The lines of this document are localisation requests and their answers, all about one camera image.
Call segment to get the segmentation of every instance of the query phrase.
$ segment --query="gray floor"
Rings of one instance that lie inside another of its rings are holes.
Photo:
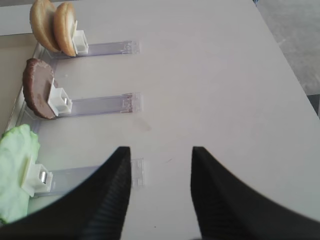
[[[0,7],[33,2],[0,0]],[[305,93],[320,94],[320,0],[260,0],[257,7]]]

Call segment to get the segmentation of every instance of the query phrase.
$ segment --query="white tabletop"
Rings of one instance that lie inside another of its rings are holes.
[[[144,158],[146,185],[131,193],[123,239],[200,235],[192,146],[206,147],[277,203],[320,220],[319,118],[251,0],[73,5],[90,44],[139,40],[141,53],[61,62],[60,85],[74,99],[141,92],[144,110],[45,122],[39,161],[48,169],[91,166],[118,146]]]

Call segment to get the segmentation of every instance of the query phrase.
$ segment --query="clear plastic holder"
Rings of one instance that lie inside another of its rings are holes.
[[[76,56],[67,56],[63,52],[51,52],[48,50],[43,51],[40,59],[51,65],[53,71],[56,70],[58,60],[93,57],[93,56],[106,56],[106,55],[122,55],[122,54],[138,54],[140,53],[140,45],[138,41],[128,40],[119,42],[108,42],[89,44],[88,53],[79,53]]]
[[[53,174],[50,191],[36,192],[34,193],[34,197],[38,198],[45,196],[64,195],[76,188],[98,168],[99,166],[87,166],[50,171]],[[133,188],[138,189],[145,185],[143,158],[131,160],[131,174]]]
[[[71,113],[61,113],[59,118],[81,117],[101,114],[136,113],[142,110],[142,96],[139,92],[116,96],[86,98],[72,100]],[[42,121],[46,120],[36,116],[24,103],[16,125],[28,124],[31,131],[38,133]]]

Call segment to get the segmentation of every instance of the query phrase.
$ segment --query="hamburger bun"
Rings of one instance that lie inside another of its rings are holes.
[[[72,36],[75,28],[75,9],[70,2],[64,2],[55,11],[53,31],[60,49],[68,56],[76,56]]]
[[[30,9],[30,24],[35,39],[46,49],[59,52],[54,35],[56,7],[49,0],[36,0]]]

